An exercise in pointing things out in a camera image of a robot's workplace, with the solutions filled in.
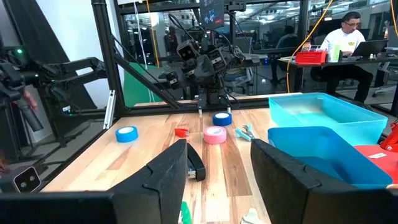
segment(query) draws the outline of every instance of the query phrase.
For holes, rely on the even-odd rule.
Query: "red basket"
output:
[[[321,65],[326,62],[326,51],[299,52],[296,63],[301,65]]]

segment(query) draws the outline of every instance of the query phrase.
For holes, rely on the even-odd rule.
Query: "blue plastic bin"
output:
[[[362,189],[386,188],[392,178],[326,127],[271,128],[269,144]]]
[[[325,93],[269,98],[271,118],[279,127],[324,126],[352,146],[377,144],[387,118]]]

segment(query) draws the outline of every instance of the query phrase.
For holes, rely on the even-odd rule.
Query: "pink tape roll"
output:
[[[203,132],[207,144],[221,144],[226,141],[226,129],[219,126],[206,128]]]

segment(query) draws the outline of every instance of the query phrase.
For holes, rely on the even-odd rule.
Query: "white object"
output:
[[[369,158],[378,159],[378,158],[381,158],[381,157],[384,157],[384,156],[387,156],[387,155],[381,152],[381,153],[377,153],[375,155],[371,155],[371,156],[369,156]]]
[[[215,115],[216,118],[227,118],[229,116],[228,113],[218,113]]]
[[[330,44],[340,45],[340,50],[342,52],[354,52],[358,47],[359,43],[364,42],[365,38],[362,33],[358,30],[350,34],[344,33],[341,29],[334,30],[330,32],[323,41],[321,49],[329,49]]]
[[[259,219],[255,208],[250,208],[247,215],[244,215],[241,224],[265,224]]]
[[[328,62],[338,62],[338,50],[340,50],[340,46],[336,43],[331,43],[328,46]]]
[[[114,106],[116,102],[116,92],[111,90],[109,92],[108,104],[106,106],[105,119],[103,129],[109,129],[113,123]]]

